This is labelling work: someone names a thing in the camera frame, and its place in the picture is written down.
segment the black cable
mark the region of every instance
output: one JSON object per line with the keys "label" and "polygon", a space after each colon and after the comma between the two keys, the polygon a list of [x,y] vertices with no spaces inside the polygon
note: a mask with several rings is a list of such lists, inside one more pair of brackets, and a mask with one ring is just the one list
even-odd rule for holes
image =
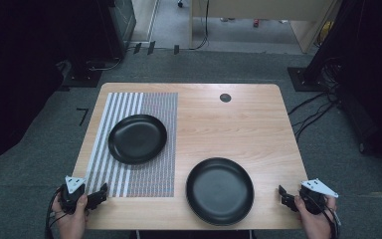
{"label": "black cable", "polygon": [[315,121],[319,120],[322,116],[324,116],[324,114],[326,114],[332,107],[334,106],[334,103],[331,103],[330,106],[324,110],[316,119],[313,119],[311,122],[309,122],[307,125],[305,125],[304,127],[301,127],[296,135],[296,142],[299,141],[299,137],[300,135],[302,134],[303,130],[306,129],[308,126],[310,126],[312,123],[314,123]]}
{"label": "black cable", "polygon": [[340,220],[337,217],[337,214],[336,214],[336,212],[334,210],[332,211],[329,207],[327,207],[327,206],[325,206],[325,207],[331,213],[331,215],[333,216],[333,220],[334,220],[334,223],[332,225],[330,225],[330,230],[332,232],[334,232],[334,235],[333,234],[331,235],[332,239],[337,239],[340,236]]}
{"label": "black cable", "polygon": [[253,239],[257,239],[256,232],[254,230],[250,230],[250,233]]}
{"label": "black cable", "polygon": [[95,67],[91,67],[89,68],[89,71],[108,71],[108,70],[112,70],[113,68],[117,67],[117,65],[119,65],[119,63],[122,61],[122,58],[114,58],[115,60],[117,60],[117,62],[111,66],[111,67],[108,67],[108,68],[95,68]]}
{"label": "black cable", "polygon": [[53,222],[51,223],[51,225],[49,226],[49,228],[52,228],[52,226],[55,224],[55,222],[61,220],[61,218],[65,217],[65,216],[67,216],[67,215],[68,215],[68,213],[65,213],[64,215],[62,215],[62,216],[58,217],[57,219],[55,219],[55,221],[53,221]]}
{"label": "black cable", "polygon": [[302,123],[302,126],[303,126],[309,119],[315,117],[315,116],[318,115],[318,114],[321,114],[321,113],[322,113],[322,112],[320,112],[321,108],[323,108],[324,106],[327,106],[328,104],[330,104],[330,103],[326,103],[326,104],[320,106],[315,114],[313,114],[313,115],[307,117],[307,118],[304,119],[303,121],[299,121],[299,122],[297,122],[297,123],[294,123],[292,126],[297,126],[298,124],[301,124],[301,123]]}
{"label": "black cable", "polygon": [[198,50],[200,48],[202,48],[208,41],[208,38],[209,38],[209,31],[207,29],[207,18],[209,16],[209,3],[210,3],[210,0],[207,0],[207,5],[206,5],[206,28],[205,28],[205,36],[204,36],[204,39],[203,41],[201,42],[200,46],[196,47],[196,48],[190,48],[189,50]]}
{"label": "black cable", "polygon": [[52,235],[51,227],[49,226],[49,219],[50,219],[50,215],[52,212],[52,205],[54,204],[54,200],[60,191],[61,191],[61,188],[58,188],[57,191],[52,196],[52,199],[51,199],[49,206],[48,206],[48,211],[46,214],[46,224],[45,224],[46,225],[45,226],[45,238],[47,238],[47,239],[53,239],[54,238],[54,236]]}
{"label": "black cable", "polygon": [[[126,51],[135,49],[135,47],[130,47],[127,48]],[[154,50],[173,50],[172,48],[153,48]],[[189,49],[189,48],[181,48],[181,51],[193,51],[194,49]]]}
{"label": "black cable", "polygon": [[297,106],[294,107],[292,110],[290,110],[290,112],[288,112],[287,115],[290,116],[290,114],[294,113],[294,112],[295,112],[297,109],[299,109],[300,107],[302,107],[302,106],[304,106],[304,105],[306,105],[306,104],[308,104],[308,103],[314,101],[315,99],[317,99],[317,98],[319,98],[319,97],[321,97],[321,96],[324,96],[324,95],[326,95],[326,94],[327,94],[327,92],[323,92],[323,93],[320,93],[320,94],[318,94],[317,96],[315,96],[315,97],[313,97],[313,98],[310,98],[310,99],[308,99],[308,100],[305,100],[303,103],[297,105]]}
{"label": "black cable", "polygon": [[338,61],[341,58],[342,58],[342,56],[340,56],[340,57],[333,57],[333,58],[327,58],[323,62],[323,65],[324,65],[323,71],[325,72],[325,74],[329,77],[329,79],[333,83],[337,83],[336,79],[337,79],[338,73],[340,71],[340,65],[339,65]]}

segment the plate rim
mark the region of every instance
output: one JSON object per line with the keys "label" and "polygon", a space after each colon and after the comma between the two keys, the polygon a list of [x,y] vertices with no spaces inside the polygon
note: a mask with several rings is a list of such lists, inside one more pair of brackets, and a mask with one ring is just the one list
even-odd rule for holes
{"label": "plate rim", "polygon": [[[121,128],[121,126],[123,124],[126,124],[131,120],[138,120],[138,122],[152,120],[151,123],[153,125],[155,125],[160,130],[160,132],[162,134],[162,137],[160,138],[161,139],[161,146],[157,150],[157,153],[154,153],[153,156],[149,156],[146,159],[137,161],[137,160],[130,159],[130,157],[120,156],[119,154],[113,152],[114,148],[115,148],[115,145],[113,143],[113,136],[114,136],[115,130],[118,130],[119,128]],[[113,126],[113,128],[110,130],[109,135],[107,137],[107,148],[109,150],[110,155],[113,157],[113,159],[115,159],[121,163],[124,163],[124,164],[137,165],[137,164],[143,164],[145,162],[148,162],[148,161],[151,161],[152,159],[154,159],[163,150],[163,148],[166,145],[166,142],[167,142],[167,129],[166,129],[166,126],[163,124],[163,122],[160,119],[158,119],[154,116],[151,116],[151,115],[147,115],[147,114],[135,114],[135,115],[131,115],[131,116],[128,116],[126,118],[121,119],[119,122],[117,122]]]}
{"label": "plate rim", "polygon": [[[228,161],[228,162],[232,162],[232,164],[234,164],[234,166],[237,166],[239,169],[241,169],[243,172],[245,172],[245,176],[248,177],[249,181],[250,181],[250,185],[249,185],[249,188],[251,189],[251,194],[252,194],[252,198],[251,198],[251,203],[249,204],[249,207],[247,209],[247,211],[245,212],[245,214],[234,220],[233,222],[230,222],[230,223],[216,223],[216,222],[213,222],[213,221],[210,221],[204,217],[202,217],[192,206],[192,203],[190,202],[190,196],[188,195],[188,188],[189,188],[189,181],[190,181],[190,177],[194,171],[195,168],[197,168],[199,165],[203,164],[203,163],[207,163],[207,161],[211,161],[211,160],[215,160],[215,159],[220,159],[220,160],[224,160],[224,161]],[[247,217],[247,215],[250,213],[251,209],[253,208],[253,205],[254,205],[254,199],[255,199],[255,190],[254,190],[254,183],[253,183],[253,180],[251,179],[250,177],[250,174],[247,172],[247,170],[245,170],[245,168],[243,166],[241,166],[238,162],[232,160],[232,159],[229,159],[229,158],[225,158],[225,157],[210,157],[210,158],[206,158],[200,162],[198,162],[197,164],[194,165],[194,167],[191,169],[191,171],[189,172],[188,174],[188,177],[187,177],[187,180],[186,180],[186,185],[185,185],[185,196],[187,198],[187,203],[189,205],[189,207],[191,208],[191,210],[194,212],[195,215],[198,216],[198,218],[200,218],[201,220],[203,220],[204,222],[206,223],[209,223],[211,225],[214,225],[214,226],[230,226],[230,225],[233,225],[233,224],[236,224],[240,221],[242,221],[244,218]]]}

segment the human hand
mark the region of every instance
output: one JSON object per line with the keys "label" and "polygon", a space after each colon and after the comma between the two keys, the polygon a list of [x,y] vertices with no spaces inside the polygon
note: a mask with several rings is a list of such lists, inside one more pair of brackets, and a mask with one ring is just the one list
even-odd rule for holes
{"label": "human hand", "polygon": [[[332,196],[325,196],[326,200],[326,206],[330,208],[330,210],[336,210],[336,198]],[[300,213],[300,217],[302,220],[302,227],[305,231],[306,237],[308,239],[329,239],[331,228],[328,220],[325,218],[325,216],[320,213],[318,215],[311,214],[308,212],[305,208],[305,203],[300,198],[300,196],[296,196],[294,198],[294,202],[296,205],[296,208],[298,209]],[[331,212],[326,209],[325,213],[330,218],[330,220],[333,220],[333,216],[331,215]]]}
{"label": "human hand", "polygon": [[77,201],[76,212],[73,215],[65,215],[61,208],[59,199],[61,192],[52,204],[52,210],[55,212],[55,218],[57,221],[58,229],[60,231],[61,239],[81,239],[83,238],[86,230],[87,216],[85,208],[87,206],[88,198],[86,195],[82,195]]}

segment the finger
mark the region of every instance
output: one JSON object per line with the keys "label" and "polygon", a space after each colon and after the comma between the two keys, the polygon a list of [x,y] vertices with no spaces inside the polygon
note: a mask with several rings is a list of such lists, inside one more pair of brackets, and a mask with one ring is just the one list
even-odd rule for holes
{"label": "finger", "polygon": [[59,203],[60,198],[61,198],[61,192],[58,192],[57,196],[54,199],[54,202],[52,203],[52,210],[54,212],[62,211],[61,204]]}
{"label": "finger", "polygon": [[325,198],[327,199],[326,206],[330,209],[336,210],[336,198],[329,195],[326,195]]}
{"label": "finger", "polygon": [[305,203],[300,198],[300,196],[296,196],[294,198],[294,202],[297,210],[300,213],[301,219],[304,220],[305,218],[307,218],[310,215],[310,213],[306,210]]}
{"label": "finger", "polygon": [[74,216],[78,218],[85,217],[85,209],[87,206],[87,202],[88,202],[88,198],[85,194],[83,194],[77,201],[77,208],[76,208],[76,212],[74,213]]}

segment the handheld controller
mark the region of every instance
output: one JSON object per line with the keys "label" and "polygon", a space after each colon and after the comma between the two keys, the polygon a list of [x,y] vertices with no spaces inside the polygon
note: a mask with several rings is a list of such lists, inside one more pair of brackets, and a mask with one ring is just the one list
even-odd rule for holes
{"label": "handheld controller", "polygon": [[[329,195],[336,198],[339,195],[318,179],[303,181],[301,185],[302,188],[299,191],[299,196],[305,203],[306,210],[314,215],[323,213],[330,225],[332,235],[331,238],[338,238],[340,234],[341,223],[336,212],[326,206],[324,195]],[[294,196],[288,194],[281,185],[279,185],[279,195],[281,196],[281,203],[283,205],[287,206],[294,212],[298,211],[294,203]],[[324,213],[325,210],[329,210],[331,212],[334,221],[331,221],[327,214]]]}
{"label": "handheld controller", "polygon": [[[61,198],[59,200],[61,208],[65,213],[73,214],[76,211],[77,201],[85,193],[86,186],[82,178],[66,177],[66,182],[61,186]],[[88,196],[86,210],[95,210],[98,205],[106,201],[107,183],[100,191]]]}
{"label": "handheld controller", "polygon": [[[52,212],[52,205],[57,197],[58,193],[61,192],[61,197],[58,200],[62,210],[67,214],[74,214],[77,208],[77,202],[79,198],[85,193],[86,185],[85,180],[83,178],[77,177],[65,177],[66,183],[62,184],[60,188],[55,192],[52,200],[48,206],[48,213],[46,215],[46,226],[45,226],[45,238],[53,239],[54,236],[52,234],[51,227],[52,225],[63,218],[65,215],[56,218],[55,213]],[[92,193],[88,196],[88,203],[86,205],[85,210],[94,210],[100,205],[102,202],[106,201],[107,198],[107,183],[105,183],[100,191]],[[52,224],[49,224],[51,218],[55,217],[55,220]]]}

